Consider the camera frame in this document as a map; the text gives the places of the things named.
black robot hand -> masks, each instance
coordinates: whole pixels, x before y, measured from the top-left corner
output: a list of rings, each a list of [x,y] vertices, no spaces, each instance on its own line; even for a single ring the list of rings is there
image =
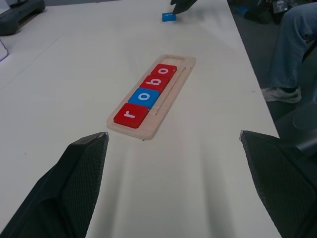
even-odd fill
[[[171,5],[176,4],[173,13],[180,14],[187,11],[197,0],[172,0]]]

leg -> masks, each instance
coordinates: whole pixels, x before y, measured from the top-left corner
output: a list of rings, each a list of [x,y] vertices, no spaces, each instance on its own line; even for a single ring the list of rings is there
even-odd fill
[[[297,6],[283,16],[269,73],[270,87],[297,87],[307,40],[317,36],[317,2]]]

shoe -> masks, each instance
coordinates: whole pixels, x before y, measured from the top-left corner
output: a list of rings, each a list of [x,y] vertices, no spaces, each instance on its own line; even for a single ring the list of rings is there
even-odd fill
[[[267,102],[280,101],[284,103],[298,103],[302,99],[301,89],[299,87],[292,93],[287,93],[281,88],[261,89],[264,99]]]

table surface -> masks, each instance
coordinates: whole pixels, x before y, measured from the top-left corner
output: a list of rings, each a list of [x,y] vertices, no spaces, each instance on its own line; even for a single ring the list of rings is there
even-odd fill
[[[177,22],[163,0],[47,7],[1,38],[0,230],[68,144],[106,119],[161,54],[196,57],[154,139],[109,131],[88,238],[279,238],[239,141],[277,136],[225,0]]]

blue letter block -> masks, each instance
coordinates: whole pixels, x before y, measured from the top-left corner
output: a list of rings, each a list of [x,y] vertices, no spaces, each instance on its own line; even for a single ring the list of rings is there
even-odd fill
[[[150,110],[158,98],[158,91],[138,88],[128,102],[135,105],[147,107]]]
[[[162,14],[162,21],[176,21],[176,15],[174,15],[172,12],[167,12]]]

